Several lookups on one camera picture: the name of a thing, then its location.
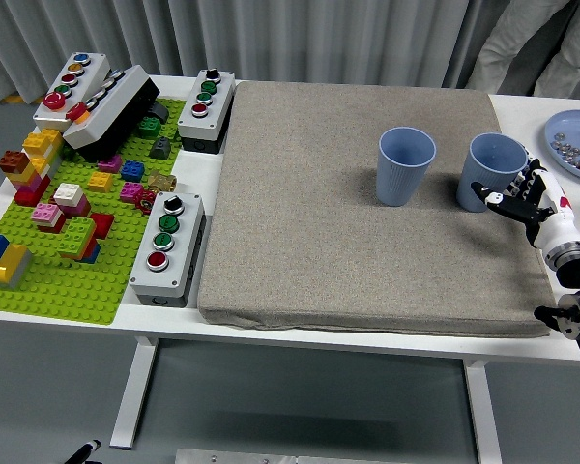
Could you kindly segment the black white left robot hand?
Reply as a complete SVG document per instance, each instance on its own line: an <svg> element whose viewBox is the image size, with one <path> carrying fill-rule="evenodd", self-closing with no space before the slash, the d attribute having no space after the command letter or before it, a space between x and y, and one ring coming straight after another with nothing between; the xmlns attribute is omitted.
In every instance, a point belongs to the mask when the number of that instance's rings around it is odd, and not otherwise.
<svg viewBox="0 0 580 464"><path fill-rule="evenodd" d="M102 445L102 442L93 439L82 445L66 461L65 464L83 464Z"/></svg>

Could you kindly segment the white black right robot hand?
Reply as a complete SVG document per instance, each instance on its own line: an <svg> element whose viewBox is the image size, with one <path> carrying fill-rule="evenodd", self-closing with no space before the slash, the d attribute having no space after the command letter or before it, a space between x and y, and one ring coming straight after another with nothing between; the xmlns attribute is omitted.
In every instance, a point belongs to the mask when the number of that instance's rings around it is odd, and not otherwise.
<svg viewBox="0 0 580 464"><path fill-rule="evenodd" d="M570 202L556 177L534 155L528 155L527 165L506 190L498 192L480 182L471 183L471 189L489 210L522 223L530 245L549 257L580 249Z"/></svg>

